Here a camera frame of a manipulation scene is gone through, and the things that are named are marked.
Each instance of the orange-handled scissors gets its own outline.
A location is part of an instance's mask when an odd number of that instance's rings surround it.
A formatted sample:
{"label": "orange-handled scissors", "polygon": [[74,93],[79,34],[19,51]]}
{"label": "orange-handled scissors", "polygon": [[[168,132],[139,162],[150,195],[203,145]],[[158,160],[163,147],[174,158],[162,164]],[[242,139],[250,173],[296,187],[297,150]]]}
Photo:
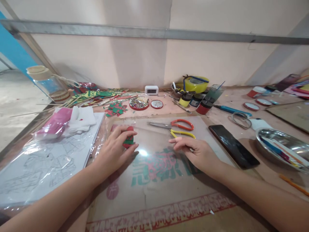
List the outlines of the orange-handled scissors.
{"label": "orange-handled scissors", "polygon": [[[188,127],[185,127],[183,125],[180,125],[180,124],[177,124],[177,122],[184,122],[186,124],[188,124],[190,126],[190,128]],[[176,119],[174,121],[171,121],[171,124],[165,124],[165,123],[160,123],[160,122],[153,122],[153,121],[149,121],[147,122],[148,125],[151,125],[151,126],[155,126],[155,127],[161,127],[161,128],[166,128],[166,129],[169,129],[171,131],[171,135],[176,138],[177,136],[175,135],[176,134],[184,134],[184,135],[188,135],[188,136],[191,136],[192,138],[195,139],[195,136],[192,134],[192,133],[189,133],[189,132],[185,132],[185,131],[176,131],[176,130],[173,130],[172,129],[172,126],[176,126],[176,127],[179,127],[179,128],[182,128],[184,130],[189,130],[189,131],[192,131],[194,129],[194,126],[191,122],[187,121],[187,120],[184,120],[184,119]]]}

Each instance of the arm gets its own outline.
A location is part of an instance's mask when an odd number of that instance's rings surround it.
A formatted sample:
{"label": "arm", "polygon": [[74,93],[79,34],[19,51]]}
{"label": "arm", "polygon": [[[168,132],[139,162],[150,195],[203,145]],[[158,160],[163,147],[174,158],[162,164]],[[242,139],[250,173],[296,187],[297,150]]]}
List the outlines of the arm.
{"label": "arm", "polygon": [[228,187],[279,231],[308,230],[309,202],[223,163],[205,141],[177,137],[169,142],[175,143],[174,150],[183,150],[198,169]]}
{"label": "arm", "polygon": [[23,210],[0,227],[0,232],[57,231],[77,206],[110,174],[120,168],[138,144],[123,152],[127,136],[136,135],[119,126],[105,142],[94,162],[51,193]]}

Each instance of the phone screen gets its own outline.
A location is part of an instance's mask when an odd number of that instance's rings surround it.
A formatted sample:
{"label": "phone screen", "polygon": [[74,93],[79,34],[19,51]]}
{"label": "phone screen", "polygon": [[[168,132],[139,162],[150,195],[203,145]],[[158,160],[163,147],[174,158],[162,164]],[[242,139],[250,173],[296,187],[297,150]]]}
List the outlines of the phone screen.
{"label": "phone screen", "polygon": [[254,168],[260,164],[260,162],[236,138],[234,138],[224,126],[209,126],[209,130],[215,135],[233,160],[242,169]]}

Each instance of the concrete floor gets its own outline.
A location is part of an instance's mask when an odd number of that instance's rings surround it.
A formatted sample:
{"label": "concrete floor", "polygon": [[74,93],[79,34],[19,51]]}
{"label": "concrete floor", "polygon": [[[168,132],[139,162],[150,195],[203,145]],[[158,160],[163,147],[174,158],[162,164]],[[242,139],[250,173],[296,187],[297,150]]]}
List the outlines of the concrete floor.
{"label": "concrete floor", "polygon": [[51,100],[19,70],[0,74],[0,151],[36,116],[10,116],[43,110]]}

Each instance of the roll of tape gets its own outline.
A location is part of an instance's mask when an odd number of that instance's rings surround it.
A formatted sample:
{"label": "roll of tape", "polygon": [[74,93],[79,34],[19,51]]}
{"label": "roll of tape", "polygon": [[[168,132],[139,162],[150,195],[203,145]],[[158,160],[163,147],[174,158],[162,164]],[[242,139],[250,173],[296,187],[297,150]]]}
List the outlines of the roll of tape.
{"label": "roll of tape", "polygon": [[[196,76],[200,79],[204,79],[206,81],[209,81],[206,77]],[[192,77],[187,78],[184,81],[186,85],[186,91],[195,91],[196,93],[202,93],[206,90],[208,83],[202,82],[200,80],[194,79]]]}

